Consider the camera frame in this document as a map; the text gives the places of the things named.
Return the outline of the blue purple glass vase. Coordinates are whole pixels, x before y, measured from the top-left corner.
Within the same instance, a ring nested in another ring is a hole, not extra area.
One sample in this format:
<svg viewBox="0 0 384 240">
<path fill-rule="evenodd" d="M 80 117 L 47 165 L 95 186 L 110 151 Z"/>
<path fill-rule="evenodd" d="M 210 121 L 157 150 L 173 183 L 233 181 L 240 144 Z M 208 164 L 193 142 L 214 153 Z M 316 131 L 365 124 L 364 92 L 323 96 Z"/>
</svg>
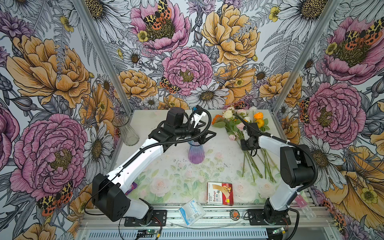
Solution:
<svg viewBox="0 0 384 240">
<path fill-rule="evenodd" d="M 188 158 L 192 164 L 201 164 L 205 160 L 205 151 L 203 145 L 198 142 L 189 141 L 190 145 Z"/>
</svg>

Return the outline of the pink rose flower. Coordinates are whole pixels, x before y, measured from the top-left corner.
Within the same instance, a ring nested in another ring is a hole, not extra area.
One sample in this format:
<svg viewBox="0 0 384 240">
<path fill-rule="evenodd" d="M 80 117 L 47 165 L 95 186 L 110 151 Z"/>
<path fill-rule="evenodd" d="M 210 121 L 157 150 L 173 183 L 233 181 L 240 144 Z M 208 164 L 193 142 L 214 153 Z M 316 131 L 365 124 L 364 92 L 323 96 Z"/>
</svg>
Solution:
<svg viewBox="0 0 384 240">
<path fill-rule="evenodd" d="M 239 110 L 237 111 L 237 114 L 238 114 L 239 116 L 241 116 L 242 118 L 245 118 L 245 117 L 248 116 L 248 112 L 247 112 L 247 110 L 244 110 L 244 109 L 239 109 Z"/>
</svg>

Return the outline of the cream white rose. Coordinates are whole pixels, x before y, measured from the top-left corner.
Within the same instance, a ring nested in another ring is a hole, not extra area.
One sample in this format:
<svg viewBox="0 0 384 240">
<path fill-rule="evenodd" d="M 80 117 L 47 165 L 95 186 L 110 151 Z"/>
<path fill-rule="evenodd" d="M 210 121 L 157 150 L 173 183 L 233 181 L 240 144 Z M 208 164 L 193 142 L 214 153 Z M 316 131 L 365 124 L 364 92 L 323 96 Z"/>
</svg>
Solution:
<svg viewBox="0 0 384 240">
<path fill-rule="evenodd" d="M 234 118 L 234 111 L 230 109 L 226 110 L 223 113 L 223 118 L 226 120 L 232 120 Z"/>
</svg>

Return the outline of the pink carnation stem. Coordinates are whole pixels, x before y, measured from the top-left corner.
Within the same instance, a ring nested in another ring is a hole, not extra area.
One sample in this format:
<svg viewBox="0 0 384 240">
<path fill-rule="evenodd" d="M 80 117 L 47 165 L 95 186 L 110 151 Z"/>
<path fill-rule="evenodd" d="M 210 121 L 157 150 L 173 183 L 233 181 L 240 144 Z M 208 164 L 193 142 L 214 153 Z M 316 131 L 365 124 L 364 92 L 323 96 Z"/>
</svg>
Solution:
<svg viewBox="0 0 384 240">
<path fill-rule="evenodd" d="M 227 133 L 229 134 L 229 139 L 231 141 L 235 141 L 244 154 L 242 177 L 244 177 L 244 175 L 245 175 L 245 165 L 247 163 L 249 168 L 250 168 L 250 171 L 251 171 L 251 176 L 253 178 L 253 182 L 255 182 L 256 177 L 255 177 L 253 164 L 251 161 L 251 155 L 250 155 L 249 151 L 245 151 L 242 149 L 241 140 L 243 140 L 245 137 L 244 137 L 243 132 L 238 128 L 239 126 L 240 126 L 240 124 L 237 125 L 236 121 L 229 121 L 228 123 L 226 123 Z"/>
</svg>

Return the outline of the orange gerbera flower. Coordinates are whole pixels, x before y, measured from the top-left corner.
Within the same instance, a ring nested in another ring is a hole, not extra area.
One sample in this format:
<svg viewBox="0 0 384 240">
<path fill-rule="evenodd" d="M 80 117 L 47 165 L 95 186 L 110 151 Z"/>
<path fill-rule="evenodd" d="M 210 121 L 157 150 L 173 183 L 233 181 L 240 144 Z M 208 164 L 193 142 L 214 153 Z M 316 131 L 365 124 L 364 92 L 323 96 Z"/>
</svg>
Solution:
<svg viewBox="0 0 384 240">
<path fill-rule="evenodd" d="M 212 126 L 215 128 L 224 128 L 226 126 L 226 120 L 222 115 L 216 115 L 212 121 Z"/>
</svg>

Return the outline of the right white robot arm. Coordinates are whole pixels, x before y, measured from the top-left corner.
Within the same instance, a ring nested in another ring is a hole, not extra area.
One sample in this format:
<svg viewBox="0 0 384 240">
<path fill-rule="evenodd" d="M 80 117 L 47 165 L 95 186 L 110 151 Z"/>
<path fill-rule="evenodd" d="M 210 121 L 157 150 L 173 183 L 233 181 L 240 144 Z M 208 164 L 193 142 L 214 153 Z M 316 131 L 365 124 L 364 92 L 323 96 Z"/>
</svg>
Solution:
<svg viewBox="0 0 384 240">
<path fill-rule="evenodd" d="M 318 177 L 318 166 L 306 145 L 284 141 L 268 133 L 246 128 L 241 148 L 246 151 L 267 150 L 280 158 L 282 181 L 276 192 L 267 198 L 262 219 L 267 224 L 278 223 L 288 215 L 289 207 L 298 194 L 313 185 Z"/>
</svg>

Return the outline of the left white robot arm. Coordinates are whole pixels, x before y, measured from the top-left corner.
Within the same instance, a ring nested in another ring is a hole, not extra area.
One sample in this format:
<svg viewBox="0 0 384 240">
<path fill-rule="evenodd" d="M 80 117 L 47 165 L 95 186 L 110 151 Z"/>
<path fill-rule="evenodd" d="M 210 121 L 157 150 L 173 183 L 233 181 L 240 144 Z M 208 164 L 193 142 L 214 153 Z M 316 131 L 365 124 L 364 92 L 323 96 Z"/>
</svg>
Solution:
<svg viewBox="0 0 384 240">
<path fill-rule="evenodd" d="M 148 225 L 154 219 L 154 208 L 145 200 L 131 200 L 127 192 L 135 179 L 169 147 L 187 142 L 200 145 L 216 136 L 209 130 L 212 116 L 200 106 L 188 115 L 184 109 L 173 107 L 167 117 L 148 135 L 143 145 L 123 164 L 106 175 L 98 174 L 92 182 L 90 201 L 111 221 L 134 219 Z"/>
</svg>

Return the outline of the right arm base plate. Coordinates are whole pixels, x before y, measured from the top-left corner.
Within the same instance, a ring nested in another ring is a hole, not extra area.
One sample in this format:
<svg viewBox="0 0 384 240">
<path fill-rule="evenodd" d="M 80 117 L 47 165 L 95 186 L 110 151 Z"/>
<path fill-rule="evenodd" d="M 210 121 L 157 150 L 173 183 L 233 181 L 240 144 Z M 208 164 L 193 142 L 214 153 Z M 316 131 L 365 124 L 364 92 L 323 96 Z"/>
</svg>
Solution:
<svg viewBox="0 0 384 240">
<path fill-rule="evenodd" d="M 248 220 L 251 226 L 289 226 L 292 223 L 288 211 L 249 209 L 245 213 L 244 219 Z"/>
</svg>

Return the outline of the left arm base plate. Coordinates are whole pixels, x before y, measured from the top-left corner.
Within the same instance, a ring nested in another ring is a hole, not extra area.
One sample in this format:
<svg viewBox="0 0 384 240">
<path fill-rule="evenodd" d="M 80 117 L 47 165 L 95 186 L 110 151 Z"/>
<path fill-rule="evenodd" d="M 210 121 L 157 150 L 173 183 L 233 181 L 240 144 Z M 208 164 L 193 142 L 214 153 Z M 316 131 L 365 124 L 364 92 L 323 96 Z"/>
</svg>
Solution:
<svg viewBox="0 0 384 240">
<path fill-rule="evenodd" d="M 167 210 L 153 210 L 143 219 L 125 218 L 125 227 L 165 227 L 167 222 Z"/>
</svg>

